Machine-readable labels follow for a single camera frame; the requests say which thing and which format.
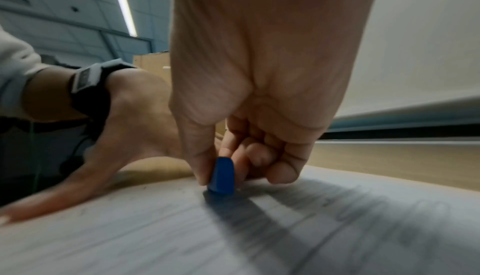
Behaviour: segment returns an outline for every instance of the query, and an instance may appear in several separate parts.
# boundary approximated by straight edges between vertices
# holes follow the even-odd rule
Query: hand
[[[201,185],[220,156],[247,175],[295,181],[343,99],[373,0],[174,0],[173,93]]]
[[[171,90],[160,77],[123,69],[108,77],[106,87],[110,113],[85,164],[61,184],[6,206],[1,216],[16,222],[63,210],[95,196],[131,162],[181,158],[177,124],[168,107]]]

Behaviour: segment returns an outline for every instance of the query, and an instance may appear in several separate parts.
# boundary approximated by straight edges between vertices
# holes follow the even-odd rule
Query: white sleeve
[[[28,118],[22,108],[23,89],[34,74],[48,67],[30,44],[0,26],[0,116]]]

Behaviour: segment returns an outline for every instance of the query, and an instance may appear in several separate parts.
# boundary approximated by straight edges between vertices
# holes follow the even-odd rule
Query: blue block
[[[207,189],[218,194],[233,194],[235,192],[234,163],[230,158],[218,157],[216,159],[215,169]]]

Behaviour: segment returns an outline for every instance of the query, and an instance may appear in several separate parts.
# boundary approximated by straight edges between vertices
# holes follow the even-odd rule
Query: paper
[[[0,274],[480,274],[480,193],[306,167],[212,197],[136,186],[0,229]]]

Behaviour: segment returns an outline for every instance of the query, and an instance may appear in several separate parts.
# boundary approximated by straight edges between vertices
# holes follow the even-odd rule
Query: fluorescent light
[[[121,14],[125,20],[128,33],[132,37],[137,37],[137,30],[135,29],[135,23],[134,19],[132,18],[132,12],[130,11],[128,0],[118,0],[118,3],[120,3]]]

